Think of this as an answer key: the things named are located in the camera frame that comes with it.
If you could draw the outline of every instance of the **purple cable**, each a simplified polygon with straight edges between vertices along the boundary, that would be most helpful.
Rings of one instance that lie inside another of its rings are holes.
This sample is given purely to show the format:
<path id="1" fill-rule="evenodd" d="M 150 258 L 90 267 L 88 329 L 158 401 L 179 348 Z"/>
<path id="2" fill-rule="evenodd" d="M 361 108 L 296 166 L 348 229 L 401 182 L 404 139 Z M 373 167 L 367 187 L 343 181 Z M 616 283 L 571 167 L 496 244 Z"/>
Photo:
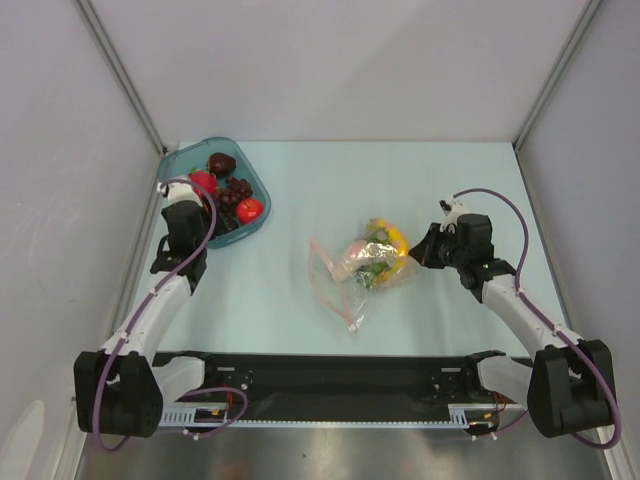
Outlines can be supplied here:
<path id="1" fill-rule="evenodd" d="M 184 183 L 185 185 L 189 185 L 191 188 L 194 188 L 200 191 L 200 193 L 204 196 L 204 198 L 207 200 L 207 202 L 211 206 L 211 224 L 209 225 L 209 231 L 205 235 L 204 240 L 202 240 L 202 243 L 198 246 L 198 248 L 196 248 L 191 255 L 189 255 L 182 263 L 180 263 L 180 265 L 178 265 L 176 268 L 171 270 L 164 278 L 162 278 L 162 280 L 160 280 L 156 284 L 156 286 L 153 288 L 153 290 L 156 292 L 159 291 L 169 280 L 171 280 L 174 276 L 176 276 L 178 272 L 182 270 L 186 265 L 191 263 L 194 258 L 200 255 L 200 252 L 202 252 L 207 247 L 207 242 L 209 241 L 209 238 L 211 238 L 211 236 L 213 235 L 213 231 L 216 227 L 216 220 L 217 220 L 216 207 L 215 207 L 215 204 L 213 203 L 213 199 L 211 198 L 211 195 L 209 195 L 209 193 L 200 185 L 192 182 L 191 180 L 187 180 L 186 178 L 174 178 L 174 179 L 168 180 L 161 185 L 161 188 L 165 188 L 173 183 Z M 140 320 L 140 317 L 142 316 L 142 312 L 144 312 L 144 310 L 147 308 L 147 306 L 149 305 L 149 303 L 153 298 L 154 298 L 154 295 L 150 292 L 144 298 L 144 300 L 140 303 L 140 305 L 138 306 L 138 309 L 131 317 L 129 324 L 125 327 L 124 331 L 127 335 L 129 335 L 133 331 L 134 327 L 136 326 L 136 323 L 138 323 L 138 320 Z M 104 389 L 105 389 L 105 386 L 107 385 L 107 377 L 109 376 L 111 367 L 113 367 L 113 363 L 115 362 L 116 357 L 118 356 L 118 353 L 120 353 L 120 350 L 122 350 L 124 343 L 125 343 L 124 338 L 121 338 L 120 340 L 118 340 L 118 343 L 113 349 L 113 352 L 111 352 L 111 355 L 109 355 L 109 358 L 107 359 L 107 362 L 105 363 L 105 366 L 102 369 L 102 373 L 100 374 L 100 379 L 98 380 L 98 388 L 96 389 L 96 398 L 93 402 L 93 415 L 92 415 L 92 422 L 91 422 L 93 440 L 100 450 L 104 452 L 110 452 L 110 453 L 115 453 L 119 451 L 129 440 L 129 437 L 125 437 L 115 447 L 107 447 L 102 442 L 102 437 L 100 436 L 100 407 L 102 406 L 102 396 L 104 395 Z"/>
<path id="2" fill-rule="evenodd" d="M 549 328 L 552 331 L 555 330 L 556 327 L 553 321 L 549 319 L 544 313 L 542 313 L 540 309 L 536 307 L 534 303 L 527 298 L 527 295 L 520 290 L 520 286 L 521 286 L 520 279 L 522 276 L 522 268 L 524 267 L 524 262 L 525 262 L 525 259 L 527 258 L 527 253 L 529 252 L 529 228 L 527 227 L 527 222 L 525 221 L 524 216 L 522 215 L 518 207 L 516 207 L 511 200 L 509 200 L 507 197 L 505 197 L 501 193 L 498 193 L 494 190 L 490 190 L 488 188 L 470 188 L 468 190 L 463 190 L 462 192 L 456 193 L 455 195 L 453 195 L 453 198 L 458 198 L 468 193 L 487 193 L 489 195 L 493 195 L 494 197 L 498 197 L 500 200 L 502 200 L 507 205 L 509 205 L 509 207 L 511 207 L 511 210 L 513 210 L 517 215 L 518 220 L 520 220 L 520 224 L 522 225 L 522 229 L 524 231 L 524 247 L 522 248 L 522 254 L 520 255 L 520 261 L 518 262 L 518 268 L 516 269 L 514 287 L 516 289 L 518 297 L 522 300 L 522 303 L 524 303 L 527 306 L 527 308 L 531 310 L 540 319 L 540 321 L 542 321 L 542 323 L 545 324 L 545 326 L 547 326 L 547 328 Z M 593 376 L 596 378 L 598 384 L 600 385 L 600 388 L 602 388 L 604 395 L 607 398 L 607 402 L 609 403 L 609 407 L 611 408 L 611 415 L 613 417 L 614 432 L 611 439 L 608 442 L 594 443 L 594 442 L 591 442 L 590 440 L 587 440 L 584 437 L 581 437 L 577 433 L 574 433 L 573 437 L 576 438 L 581 443 L 583 443 L 584 445 L 587 445 L 592 448 L 597 448 L 601 450 L 607 450 L 609 448 L 613 448 L 620 441 L 620 437 L 622 435 L 622 422 L 620 419 L 620 409 L 618 408 L 616 399 L 613 396 L 613 392 L 609 388 L 609 385 L 607 384 L 606 380 L 604 379 L 604 377 L 602 376 L 598 368 L 589 359 L 589 357 L 587 357 L 584 354 L 584 352 L 580 350 L 580 348 L 578 348 L 577 345 L 571 342 L 569 337 L 567 337 L 561 330 L 558 330 L 556 332 L 556 336 L 560 340 L 562 340 L 565 344 L 567 344 L 567 346 L 578 356 L 578 358 L 580 358 L 580 360 L 584 362 L 584 364 L 587 366 L 587 368 L 591 371 Z M 522 419 L 522 417 L 520 417 L 518 420 L 511 423 L 510 425 L 507 425 L 501 431 L 504 431 L 507 428 L 511 428 L 513 425 L 519 422 Z"/>
<path id="3" fill-rule="evenodd" d="M 197 440 L 199 438 L 213 437 L 214 435 L 217 435 L 220 432 L 223 432 L 224 430 L 229 428 L 231 425 L 236 423 L 238 420 L 240 420 L 242 418 L 242 416 L 245 414 L 245 412 L 247 411 L 247 408 L 249 407 L 249 399 L 247 398 L 246 393 L 244 393 L 242 390 L 238 390 L 237 388 L 232 388 L 232 387 L 215 387 L 215 388 L 203 388 L 201 390 L 192 390 L 192 391 L 188 392 L 187 394 L 185 394 L 182 398 L 193 397 L 195 395 L 204 395 L 206 393 L 218 393 L 218 392 L 237 393 L 242 398 L 242 409 L 231 420 L 228 420 L 227 422 L 223 423 L 219 427 L 216 427 L 215 429 L 213 429 L 211 431 L 208 431 L 208 432 L 205 432 L 205 433 L 202 433 L 202 434 L 200 434 L 200 433 L 193 434 L 193 433 L 190 433 L 190 432 L 186 432 L 185 433 L 184 430 L 180 430 L 178 428 L 160 430 L 160 431 L 158 431 L 156 433 L 157 434 L 182 433 L 183 435 L 191 435 L 191 437 L 194 438 L 194 440 Z"/>

